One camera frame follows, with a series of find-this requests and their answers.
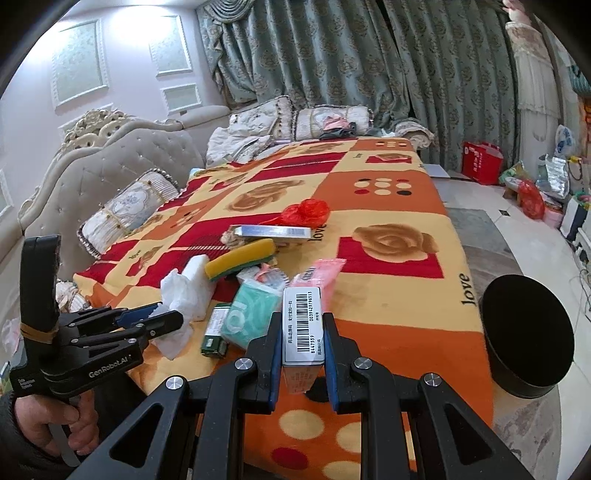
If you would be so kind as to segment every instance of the hand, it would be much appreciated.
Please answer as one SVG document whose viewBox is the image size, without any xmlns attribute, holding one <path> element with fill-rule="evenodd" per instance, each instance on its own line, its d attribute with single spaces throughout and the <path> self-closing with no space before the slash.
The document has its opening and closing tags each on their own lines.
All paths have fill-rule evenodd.
<svg viewBox="0 0 591 480">
<path fill-rule="evenodd" d="M 99 415 L 95 410 L 92 390 L 80 395 L 78 407 L 43 395 L 17 398 L 14 416 L 24 437 L 49 455 L 60 456 L 60 450 L 47 427 L 49 423 L 70 427 L 72 434 L 68 445 L 78 455 L 89 455 L 99 445 Z"/>
</svg>

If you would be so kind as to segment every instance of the orange blanket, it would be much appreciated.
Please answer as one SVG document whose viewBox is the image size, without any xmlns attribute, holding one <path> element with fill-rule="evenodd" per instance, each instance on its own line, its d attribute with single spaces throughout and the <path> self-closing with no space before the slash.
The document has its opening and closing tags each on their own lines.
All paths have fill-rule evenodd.
<svg viewBox="0 0 591 480">
<path fill-rule="evenodd" d="M 490 424 L 492 380 L 466 258 L 407 140 L 300 143 L 200 172 L 181 197 L 74 279 L 93 306 L 159 301 L 160 280 L 207 253 L 229 225 L 271 219 L 309 197 L 330 205 L 328 224 L 280 251 L 278 266 L 292 276 L 318 258 L 345 258 L 332 299 L 340 334 L 394 373 L 439 373 Z M 237 286 L 221 281 L 210 309 L 231 301 Z M 210 374 L 216 361 L 200 354 L 204 328 L 193 323 L 193 338 L 174 361 L 149 346 L 131 377 L 149 393 L 169 375 Z M 224 361 L 240 354 L 231 349 Z M 359 420 L 282 385 L 273 415 L 246 420 L 245 461 L 290 479 L 358 478 Z M 414 460 L 412 448 L 409 455 Z"/>
</svg>

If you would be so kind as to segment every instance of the white wall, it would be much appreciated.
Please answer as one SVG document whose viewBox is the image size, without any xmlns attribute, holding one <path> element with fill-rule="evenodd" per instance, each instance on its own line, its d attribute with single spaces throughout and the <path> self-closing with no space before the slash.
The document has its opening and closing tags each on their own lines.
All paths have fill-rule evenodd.
<svg viewBox="0 0 591 480">
<path fill-rule="evenodd" d="M 179 15 L 193 66 L 191 73 L 156 78 L 142 20 Z M 92 92 L 54 109 L 51 100 L 51 36 L 80 22 L 101 19 L 109 89 Z M 59 127 L 92 108 L 112 103 L 149 120 L 167 118 L 161 88 L 196 83 L 202 105 L 222 103 L 211 79 L 197 15 L 180 7 L 114 7 L 68 16 L 35 44 L 0 99 L 0 169 L 15 210 L 31 196 L 59 148 Z"/>
</svg>

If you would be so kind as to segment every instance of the sponge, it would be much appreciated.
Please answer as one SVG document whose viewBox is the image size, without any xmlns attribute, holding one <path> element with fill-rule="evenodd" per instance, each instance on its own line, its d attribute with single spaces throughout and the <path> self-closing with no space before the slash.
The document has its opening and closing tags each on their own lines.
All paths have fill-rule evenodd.
<svg viewBox="0 0 591 480">
<path fill-rule="evenodd" d="M 205 265 L 205 274 L 211 281 L 218 280 L 243 268 L 269 262 L 275 250 L 275 242 L 271 238 L 257 240 L 212 260 Z"/>
</svg>

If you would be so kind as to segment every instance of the red plastic bag on floor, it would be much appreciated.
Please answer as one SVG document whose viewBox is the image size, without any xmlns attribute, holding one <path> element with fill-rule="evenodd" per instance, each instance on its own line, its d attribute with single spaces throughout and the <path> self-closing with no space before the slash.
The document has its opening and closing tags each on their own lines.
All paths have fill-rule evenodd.
<svg viewBox="0 0 591 480">
<path fill-rule="evenodd" d="M 523 180 L 517 190 L 521 209 L 533 220 L 540 220 L 544 217 L 545 205 L 542 195 L 531 180 Z"/>
<path fill-rule="evenodd" d="M 261 225 L 306 226 L 319 228 L 326 224 L 330 215 L 330 207 L 324 200 L 307 199 L 301 203 L 289 205 L 272 220 Z"/>
</svg>

